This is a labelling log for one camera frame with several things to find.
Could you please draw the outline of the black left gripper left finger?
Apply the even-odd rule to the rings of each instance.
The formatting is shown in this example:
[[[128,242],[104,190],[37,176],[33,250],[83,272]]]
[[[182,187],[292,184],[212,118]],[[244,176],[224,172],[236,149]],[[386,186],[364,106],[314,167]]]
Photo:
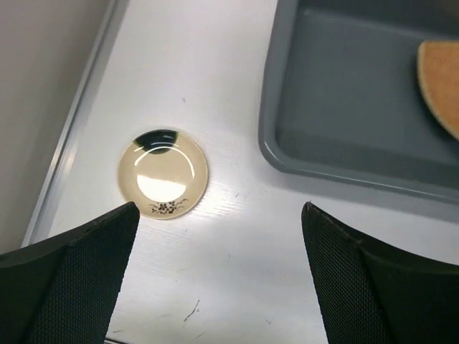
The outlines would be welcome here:
[[[136,238],[128,202],[1,255],[2,343],[104,343]]]

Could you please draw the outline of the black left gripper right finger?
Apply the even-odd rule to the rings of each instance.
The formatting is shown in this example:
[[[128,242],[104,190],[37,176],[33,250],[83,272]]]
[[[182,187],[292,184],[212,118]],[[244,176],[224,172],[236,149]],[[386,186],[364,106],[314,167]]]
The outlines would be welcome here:
[[[311,202],[301,224],[328,343],[458,342],[458,266],[396,248]]]

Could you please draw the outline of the small cream floral dish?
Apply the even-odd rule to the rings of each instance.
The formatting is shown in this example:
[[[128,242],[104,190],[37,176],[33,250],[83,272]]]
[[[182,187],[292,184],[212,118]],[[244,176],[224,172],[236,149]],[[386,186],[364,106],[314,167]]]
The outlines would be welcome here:
[[[151,219],[169,220],[191,211],[202,199],[209,167],[187,135],[155,129],[133,139],[118,164],[118,187],[126,201]]]

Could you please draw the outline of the triangular wooden plate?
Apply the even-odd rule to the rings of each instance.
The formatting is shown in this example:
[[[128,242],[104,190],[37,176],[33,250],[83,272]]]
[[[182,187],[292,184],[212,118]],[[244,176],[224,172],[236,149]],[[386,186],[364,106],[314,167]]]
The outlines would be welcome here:
[[[417,79],[436,121],[458,139],[458,42],[421,43],[417,52]]]

